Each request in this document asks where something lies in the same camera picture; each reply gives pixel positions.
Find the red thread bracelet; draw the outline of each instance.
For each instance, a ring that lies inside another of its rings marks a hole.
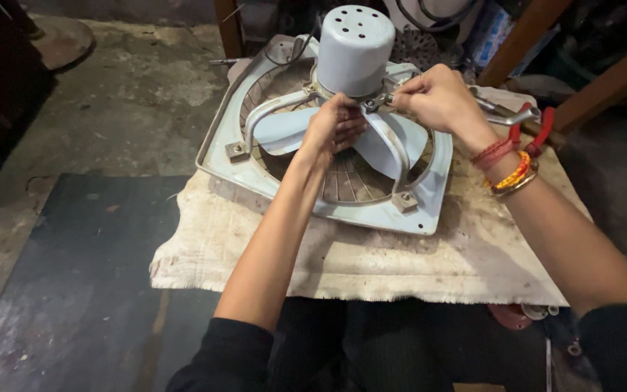
[[[502,139],[484,149],[480,154],[471,159],[471,163],[480,170],[488,170],[496,164],[502,157],[512,151],[512,141]]]

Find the black wire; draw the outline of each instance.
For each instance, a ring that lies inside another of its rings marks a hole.
[[[468,1],[466,5],[463,6],[463,8],[461,8],[455,14],[449,15],[449,16],[435,16],[427,9],[427,7],[425,6],[424,0],[417,0],[417,3],[420,5],[420,10],[422,11],[422,13],[425,14],[425,16],[427,16],[431,20],[434,20],[435,22],[448,22],[449,20],[454,20],[457,18],[460,18],[460,20],[463,20],[463,18],[465,18],[466,15],[468,15],[468,13],[471,11],[471,8],[473,8],[473,5],[475,5],[477,1],[478,0]]]
[[[309,33],[309,38],[307,38],[307,40],[304,41],[304,44],[302,45],[302,50],[299,52],[299,54],[297,54],[295,57],[293,57],[292,59],[290,59],[289,61],[286,61],[284,63],[278,63],[277,61],[273,60],[272,58],[270,58],[270,56],[267,54],[267,50],[268,48],[266,48],[263,53],[266,55],[266,58],[270,61],[272,61],[274,64],[278,65],[278,66],[288,66],[290,64],[292,64],[293,62],[297,61],[302,54],[304,54],[304,50],[307,49],[307,45],[309,45],[309,41],[311,40],[311,37],[314,36],[314,34],[316,33],[316,29],[318,29],[318,20],[319,17],[316,16],[316,23],[313,24],[313,29],[311,30],[311,32]]]
[[[417,27],[419,30],[424,31],[426,33],[438,33],[440,31],[444,31],[446,29],[448,29],[449,27],[454,26],[455,24],[461,22],[463,20],[464,17],[466,17],[466,15],[468,15],[468,11],[470,11],[470,8],[467,8],[466,10],[462,11],[463,14],[458,15],[457,18],[452,19],[447,21],[446,24],[443,24],[441,26],[431,26],[431,27],[427,27],[425,25],[423,25],[422,23],[418,22],[417,20],[415,20],[415,18],[413,18],[413,16],[407,12],[407,10],[405,9],[405,6],[403,6],[403,4],[401,3],[401,0],[396,0],[396,5],[398,6],[398,10],[403,14],[403,16],[405,17],[405,19],[407,19],[410,23],[412,23],[415,27]]]

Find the yellow and red bracelet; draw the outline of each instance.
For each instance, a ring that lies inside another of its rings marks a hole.
[[[500,181],[497,185],[493,185],[491,182],[489,182],[488,179],[485,179],[485,181],[483,181],[483,185],[486,188],[492,188],[492,190],[494,191],[499,191],[500,189],[513,187],[521,182],[526,177],[526,174],[531,167],[532,161],[531,157],[524,151],[519,151],[519,156],[522,158],[522,160],[521,162],[519,162],[519,166],[517,166],[517,169],[512,174],[510,174],[504,180]]]

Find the person's lap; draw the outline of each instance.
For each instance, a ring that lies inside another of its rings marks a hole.
[[[366,391],[452,391],[422,331],[424,303],[287,298],[270,358],[270,391],[301,391],[345,361]]]

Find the hand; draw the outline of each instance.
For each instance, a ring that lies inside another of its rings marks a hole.
[[[392,105],[415,113],[432,129],[456,135],[474,154],[497,141],[461,74],[444,64],[401,86]]]
[[[366,127],[357,102],[335,94],[311,116],[300,151],[323,155],[329,163],[333,154],[352,146]]]

